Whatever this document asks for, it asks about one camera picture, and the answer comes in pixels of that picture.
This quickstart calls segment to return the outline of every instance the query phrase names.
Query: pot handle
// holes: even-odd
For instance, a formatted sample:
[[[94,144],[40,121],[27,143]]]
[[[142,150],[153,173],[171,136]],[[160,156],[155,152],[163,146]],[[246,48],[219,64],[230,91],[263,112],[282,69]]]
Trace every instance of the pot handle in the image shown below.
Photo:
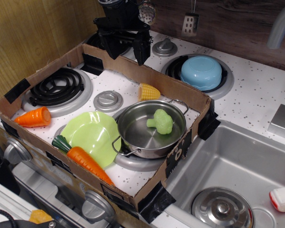
[[[170,100],[168,103],[171,103],[172,101],[177,101],[179,103],[182,103],[184,106],[186,106],[187,110],[183,113],[183,115],[185,115],[188,112],[189,107],[188,107],[188,105],[185,102],[183,102],[181,100],[174,99],[174,100]]]
[[[133,153],[135,153],[135,152],[139,152],[139,153],[141,152],[140,149],[136,149],[136,150],[134,150],[134,151],[129,151],[129,149],[128,149],[128,148],[126,147],[126,145],[124,144],[123,140],[122,140],[122,146],[121,146],[120,151],[116,150],[116,148],[114,147],[114,143],[115,143],[119,138],[120,138],[120,135],[117,137],[117,139],[115,139],[115,140],[112,142],[113,150],[115,150],[116,153],[118,153],[118,154],[120,154],[120,155],[122,155],[122,156],[128,156],[128,155],[133,154]],[[122,152],[121,152],[121,151],[123,151],[122,148],[125,148],[125,150],[127,150],[127,151],[129,151],[129,152],[128,152],[128,153],[122,153]]]

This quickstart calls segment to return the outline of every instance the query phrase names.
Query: cardboard box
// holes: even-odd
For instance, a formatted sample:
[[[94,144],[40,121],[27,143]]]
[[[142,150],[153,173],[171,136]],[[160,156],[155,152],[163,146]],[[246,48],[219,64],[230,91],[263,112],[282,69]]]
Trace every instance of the cardboard box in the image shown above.
[[[78,166],[57,148],[38,138],[27,131],[27,129],[11,120],[11,117],[21,108],[21,96],[24,93],[61,67],[64,67],[67,64],[71,64],[71,66],[75,67],[83,63],[86,58],[92,58],[92,62],[95,62],[98,65],[102,64],[104,69],[122,73],[135,82],[150,84],[156,87],[161,94],[167,98],[182,100],[190,108],[200,113],[191,128],[188,129],[183,138],[169,153],[155,175],[135,196],[129,196],[118,188],[107,185],[93,174]],[[165,180],[178,164],[178,161],[185,158],[187,149],[198,134],[198,131],[203,131],[202,128],[204,128],[204,130],[206,129],[206,131],[209,129],[208,125],[214,118],[214,110],[213,107],[211,107],[212,104],[209,96],[182,81],[168,77],[147,66],[139,66],[136,62],[124,57],[118,57],[116,60],[113,60],[105,51],[83,44],[75,47],[61,58],[37,71],[35,74],[23,79],[2,97],[0,99],[0,119],[4,123],[4,127],[9,134],[18,138],[26,146],[32,145],[31,147],[35,147],[41,152],[37,156],[32,155],[34,159],[40,159],[40,157],[45,155],[54,157],[69,168],[71,174],[68,175],[70,175],[70,177],[83,181],[90,189],[104,195],[113,204],[116,204],[118,208],[127,211],[137,218],[141,216],[148,223],[151,223],[168,205],[174,202],[173,197],[165,191]]]

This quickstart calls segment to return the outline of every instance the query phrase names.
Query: hanging utensil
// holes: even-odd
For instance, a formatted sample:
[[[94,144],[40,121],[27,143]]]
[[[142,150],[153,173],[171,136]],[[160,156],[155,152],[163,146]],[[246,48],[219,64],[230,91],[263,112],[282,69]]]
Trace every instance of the hanging utensil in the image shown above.
[[[191,13],[185,14],[184,23],[181,30],[181,36],[183,37],[195,37],[197,34],[200,16],[195,13],[195,4],[196,0],[194,0],[193,9],[193,0],[191,0]]]
[[[150,1],[143,1],[143,3],[139,6],[139,15],[138,18],[142,22],[152,25],[156,19],[156,8],[155,5]]]

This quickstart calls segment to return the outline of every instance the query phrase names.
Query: green plate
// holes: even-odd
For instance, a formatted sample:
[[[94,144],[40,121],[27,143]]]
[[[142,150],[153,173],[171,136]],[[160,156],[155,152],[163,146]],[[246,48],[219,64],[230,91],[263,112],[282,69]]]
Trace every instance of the green plate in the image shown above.
[[[61,135],[70,146],[83,148],[102,168],[111,164],[117,155],[112,147],[112,142],[119,136],[117,123],[105,113],[82,113],[66,125]],[[120,149],[121,139],[114,147]]]

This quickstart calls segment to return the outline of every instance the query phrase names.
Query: stainless steel sink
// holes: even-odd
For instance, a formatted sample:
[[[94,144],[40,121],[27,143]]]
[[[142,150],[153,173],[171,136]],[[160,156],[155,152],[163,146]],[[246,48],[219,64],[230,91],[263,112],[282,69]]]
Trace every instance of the stainless steel sink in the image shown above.
[[[188,216],[196,195],[209,187],[224,187],[249,203],[254,228],[285,228],[285,213],[269,199],[271,190],[285,186],[285,145],[230,122],[221,121],[206,141],[196,138],[166,183],[176,199],[176,213],[186,213],[183,222],[190,227],[201,227],[194,225],[200,222],[197,218]]]

